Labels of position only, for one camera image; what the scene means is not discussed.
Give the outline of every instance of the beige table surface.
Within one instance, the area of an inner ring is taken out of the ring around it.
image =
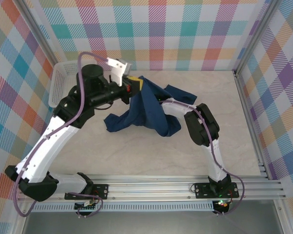
[[[133,71],[159,86],[167,84],[197,95],[220,126],[220,150],[226,168],[237,175],[259,175],[257,159],[231,71]],[[51,165],[57,173],[106,175],[207,175],[203,150],[194,144],[186,124],[171,137],[155,130],[130,127],[109,133],[103,120],[128,110],[120,100],[107,111],[96,111],[64,146]]]

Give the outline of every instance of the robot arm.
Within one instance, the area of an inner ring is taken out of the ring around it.
[[[54,193],[74,192],[86,195],[91,193],[93,190],[93,182],[83,173],[77,173],[76,175],[57,175],[49,173],[48,169],[68,140],[83,127],[89,118],[94,116],[94,109],[96,107],[112,103],[117,99],[121,99],[126,104],[129,104],[129,98],[138,93],[142,87],[141,80],[126,75],[121,79],[116,79],[118,75],[114,74],[114,79],[110,77],[109,83],[103,77],[103,69],[98,65],[87,65],[83,67],[82,73],[85,86],[85,105],[82,114],[71,125],[52,135],[36,151],[19,182],[20,190],[36,201],[44,201]],[[65,122],[70,121],[76,115],[80,103],[78,86],[79,84],[77,82],[77,86],[69,92],[69,95],[60,101],[41,139],[62,126]],[[231,179],[229,175],[224,173],[215,164],[209,139],[207,138],[204,127],[199,122],[198,116],[187,105],[181,106],[178,102],[174,102],[173,98],[164,101],[162,107],[165,114],[186,121],[191,139],[194,143],[203,147],[206,152],[211,190],[215,196],[220,195],[223,192],[223,188],[231,183]],[[200,111],[204,117],[212,135],[216,160],[223,166],[218,144],[219,126],[217,122],[205,104],[191,107]],[[5,170],[5,173],[13,181],[16,180],[21,172],[27,157],[18,165],[8,166]]]
[[[195,105],[188,105],[188,107],[179,105],[178,102],[175,102],[173,98],[168,98],[167,101],[172,101],[172,102],[163,102],[162,108],[164,110],[164,113],[166,115],[175,116],[179,118],[180,120],[185,119],[192,140],[204,149],[206,158],[208,160],[209,178],[215,182],[223,180],[227,176],[227,174],[215,164],[213,155],[211,153],[209,141],[203,142],[203,138],[206,136],[204,134],[205,130],[201,125],[199,125],[198,117],[195,116],[195,113],[193,113],[193,110],[189,108],[190,106],[195,109],[197,107]],[[212,117],[208,107],[205,104],[201,104],[200,106],[204,107],[205,116]],[[217,131],[218,133],[219,126],[213,117],[212,117],[212,120],[213,120],[212,124],[215,125],[214,130]],[[222,161],[222,157],[219,150],[218,134],[216,134],[215,139],[213,139],[213,147],[214,147],[214,153],[215,153],[217,162],[224,167],[224,163]]]

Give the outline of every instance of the plaid wallpaper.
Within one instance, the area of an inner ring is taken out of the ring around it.
[[[262,18],[263,18],[263,16],[264,16],[264,14],[265,14],[265,12],[266,12],[266,10],[267,10],[267,7],[269,6],[269,3],[270,3],[270,2],[271,2],[271,0],[265,0],[265,2],[264,2],[264,4],[263,4],[263,6],[262,6],[262,8],[261,8],[261,10],[260,10],[260,12],[259,12],[257,18],[256,18],[256,21],[255,21],[255,23],[254,23],[252,29],[250,30],[250,33],[249,33],[247,39],[245,40],[245,42],[244,42],[244,44],[243,44],[243,47],[242,47],[242,49],[241,49],[241,51],[240,51],[240,53],[239,53],[239,56],[238,56],[238,58],[237,58],[237,60],[236,60],[236,62],[235,62],[235,64],[234,64],[234,66],[233,66],[233,70],[236,70],[237,66],[239,65],[239,63],[240,63],[240,61],[241,61],[241,58],[242,58],[242,56],[244,55],[244,52],[245,52],[246,48],[247,48],[248,45],[250,44],[250,41],[251,41],[251,39],[253,38],[253,35],[254,35],[254,33],[256,32],[257,27],[259,26],[259,23],[260,23],[260,21],[262,20]]]
[[[132,61],[133,70],[232,70],[264,2],[27,0],[59,60],[93,51]]]
[[[293,0],[283,0],[242,72],[265,158],[293,216]]]
[[[0,234],[16,213],[3,173],[25,157],[51,118],[52,66],[12,0],[0,0]]]

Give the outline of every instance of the blue cloth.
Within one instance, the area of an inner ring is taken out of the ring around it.
[[[171,85],[162,89],[148,79],[140,78],[143,79],[141,92],[131,98],[129,110],[124,114],[121,116],[110,114],[106,117],[104,122],[107,130],[117,132],[134,124],[155,129],[162,137],[170,137],[178,132],[181,126],[176,117],[165,115],[157,98],[174,98],[177,101],[193,104],[196,96]]]

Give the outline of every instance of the purple cable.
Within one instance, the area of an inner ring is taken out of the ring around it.
[[[99,56],[99,55],[95,55],[93,53],[90,52],[81,52],[78,56],[78,60],[77,60],[77,67],[78,67],[78,79],[79,79],[79,84],[80,84],[80,94],[81,94],[81,103],[80,103],[80,107],[79,110],[77,112],[77,114],[67,123],[63,124],[61,127],[57,128],[56,130],[52,131],[50,134],[46,135],[45,138],[43,138],[38,144],[37,146],[33,149],[33,151],[31,152],[31,154],[29,155],[28,159],[26,160],[26,162],[23,165],[23,168],[21,169],[21,172],[19,173],[14,186],[13,186],[13,193],[12,193],[12,199],[13,199],[13,204],[15,207],[15,210],[17,211],[17,213],[22,216],[22,217],[27,217],[29,216],[29,214],[31,213],[31,211],[33,210],[35,204],[37,201],[34,201],[33,204],[30,206],[29,210],[27,213],[23,213],[18,204],[17,204],[17,189],[18,189],[18,184],[21,180],[22,175],[24,174],[24,171],[26,170],[26,167],[29,165],[30,160],[32,159],[32,157],[35,155],[35,153],[37,152],[37,150],[39,149],[39,147],[47,140],[50,139],[50,137],[52,135],[54,135],[55,133],[57,133],[58,131],[62,130],[63,128],[69,126],[72,122],[74,122],[83,112],[83,108],[84,108],[84,82],[83,82],[83,75],[82,75],[82,56],[83,55],[91,55],[95,58],[101,59],[105,62],[107,62],[107,59]]]
[[[205,123],[205,121],[204,121],[204,118],[202,117],[201,113],[200,113],[199,111],[197,111],[195,108],[193,108],[192,106],[189,106],[189,105],[184,104],[184,103],[182,103],[182,102],[178,102],[178,101],[170,101],[170,100],[165,100],[165,101],[160,101],[160,102],[165,102],[165,103],[176,103],[176,104],[178,104],[178,105],[185,106],[185,107],[188,107],[188,108],[194,110],[195,113],[199,116],[200,120],[202,121],[203,126],[204,126],[204,128],[205,128],[205,130],[206,130],[206,132],[207,132],[207,136],[209,137],[209,143],[210,143],[211,154],[213,155],[213,159],[214,159],[216,165],[217,165],[217,166],[218,166],[223,172],[225,172],[225,173],[229,174],[230,176],[233,176],[233,177],[235,177],[235,178],[237,178],[238,180],[241,181],[241,184],[242,184],[242,194],[241,194],[241,198],[240,198],[240,200],[237,202],[237,204],[236,204],[236,205],[235,205],[230,211],[228,211],[227,213],[222,213],[223,215],[229,215],[229,214],[231,214],[233,211],[236,210],[236,208],[238,208],[238,206],[239,206],[239,205],[241,204],[241,202],[242,202],[242,199],[243,199],[243,197],[244,197],[244,193],[245,193],[245,185],[244,185],[244,182],[243,182],[243,180],[241,179],[241,177],[239,177],[239,176],[237,176],[237,175],[234,175],[234,174],[228,172],[225,168],[223,168],[222,165],[220,165],[220,164],[217,162],[217,159],[216,159],[216,156],[215,156],[215,152],[214,152],[213,141],[212,141],[212,139],[211,139],[211,135],[210,135],[210,132],[209,132],[209,128],[207,127],[207,125],[206,125],[206,123]]]
[[[101,205],[100,205],[100,207],[98,208],[98,210],[92,212],[91,214],[89,214],[89,215],[87,215],[87,216],[85,216],[85,215],[81,215],[81,214],[79,213],[79,210],[80,210],[81,208],[79,208],[79,209],[77,210],[78,217],[88,218],[88,217],[94,216],[94,215],[97,214],[97,213],[102,209],[102,207],[103,207],[103,199],[100,198],[99,196],[95,196],[95,195],[87,195],[87,194],[78,194],[78,193],[70,193],[70,194],[75,195],[75,196],[86,196],[86,197],[92,197],[92,198],[95,198],[95,199],[100,200],[100,202],[101,202]]]

